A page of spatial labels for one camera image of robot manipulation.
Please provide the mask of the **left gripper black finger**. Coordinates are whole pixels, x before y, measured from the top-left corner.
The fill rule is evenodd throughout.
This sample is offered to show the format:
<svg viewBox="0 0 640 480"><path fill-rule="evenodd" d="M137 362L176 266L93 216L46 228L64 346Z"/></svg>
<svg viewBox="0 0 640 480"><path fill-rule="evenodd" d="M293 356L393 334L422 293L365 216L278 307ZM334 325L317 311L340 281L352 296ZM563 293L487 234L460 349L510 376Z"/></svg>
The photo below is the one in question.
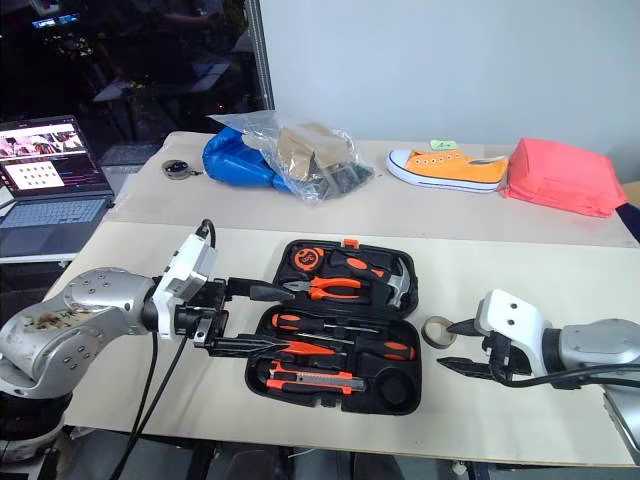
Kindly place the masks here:
<svg viewBox="0 0 640 480"><path fill-rule="evenodd" d="M227 280L226 296L228 298L242 296L263 302L284 302L296 298L294 292L284 287L262 280L236 277L230 277Z"/></svg>
<svg viewBox="0 0 640 480"><path fill-rule="evenodd" d="M234 338L215 337L206 344L211 357L257 357L285 350L289 342L275 337L241 334Z"/></svg>

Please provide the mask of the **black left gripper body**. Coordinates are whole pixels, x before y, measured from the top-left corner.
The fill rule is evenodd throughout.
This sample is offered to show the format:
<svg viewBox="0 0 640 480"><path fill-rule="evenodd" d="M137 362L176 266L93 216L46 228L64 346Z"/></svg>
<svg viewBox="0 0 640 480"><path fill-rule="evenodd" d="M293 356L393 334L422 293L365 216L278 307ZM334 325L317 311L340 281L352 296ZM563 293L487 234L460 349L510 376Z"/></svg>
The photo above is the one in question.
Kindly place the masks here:
<svg viewBox="0 0 640 480"><path fill-rule="evenodd" d="M174 330L177 335L189 338L196 348L212 349L224 335L229 313L227 282L214 279L205 285L185 304L175 308Z"/></svg>

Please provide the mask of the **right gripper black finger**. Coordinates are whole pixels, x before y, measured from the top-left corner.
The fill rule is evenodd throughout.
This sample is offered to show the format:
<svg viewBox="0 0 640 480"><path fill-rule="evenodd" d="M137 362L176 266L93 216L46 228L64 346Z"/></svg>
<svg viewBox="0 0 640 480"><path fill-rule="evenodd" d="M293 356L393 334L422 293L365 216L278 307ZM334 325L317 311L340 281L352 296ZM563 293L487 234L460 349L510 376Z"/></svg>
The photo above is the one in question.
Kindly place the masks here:
<svg viewBox="0 0 640 480"><path fill-rule="evenodd" d="M462 357L438 358L437 363L463 376L477 379L492 379L489 365Z"/></svg>
<svg viewBox="0 0 640 480"><path fill-rule="evenodd" d="M482 336L482 332L476 326L476 319L471 318L464 321L452 323L447 327L447 332L454 335L478 337Z"/></svg>

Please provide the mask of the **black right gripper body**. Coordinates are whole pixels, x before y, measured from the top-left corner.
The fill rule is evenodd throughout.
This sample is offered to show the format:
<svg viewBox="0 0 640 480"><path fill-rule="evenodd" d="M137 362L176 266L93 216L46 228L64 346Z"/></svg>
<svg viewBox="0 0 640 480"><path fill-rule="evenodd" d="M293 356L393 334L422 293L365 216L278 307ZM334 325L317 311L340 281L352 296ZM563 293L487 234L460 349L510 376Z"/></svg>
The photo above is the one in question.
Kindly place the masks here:
<svg viewBox="0 0 640 480"><path fill-rule="evenodd" d="M512 341L498 332L491 332L483 341L489 350L483 380L500 384L529 384L532 377L530 361L526 354L512 345Z"/></svg>

